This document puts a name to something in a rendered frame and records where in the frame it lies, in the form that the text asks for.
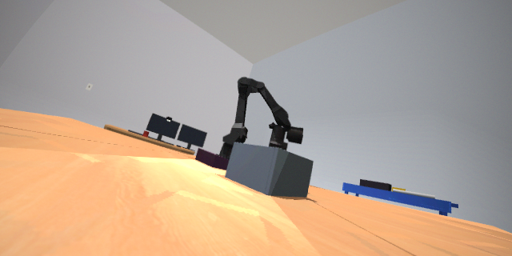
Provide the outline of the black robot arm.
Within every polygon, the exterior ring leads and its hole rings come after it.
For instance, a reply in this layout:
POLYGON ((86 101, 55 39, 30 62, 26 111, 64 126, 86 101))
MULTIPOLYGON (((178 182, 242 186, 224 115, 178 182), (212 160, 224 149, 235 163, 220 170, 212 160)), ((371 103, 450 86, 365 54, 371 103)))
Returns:
MULTIPOLYGON (((230 133, 223 137, 224 143, 220 154, 216 154, 217 156, 230 160, 231 150, 234 142, 244 143, 246 141, 248 129, 244 126, 244 124, 246 117, 247 98, 250 93, 260 93, 272 111, 277 125, 275 125, 274 122, 269 124, 269 128, 273 129, 271 137, 285 140, 287 132, 286 139, 288 139, 288 142, 302 144, 303 128, 291 126, 288 113, 279 104, 276 103, 273 96, 266 88, 265 84, 252 78, 241 77, 238 79, 238 105, 235 123, 232 126, 230 133)), ((269 147, 279 147, 286 150, 288 142, 285 143, 282 140, 281 142, 276 142, 276 139, 273 138, 269 144, 269 147)))

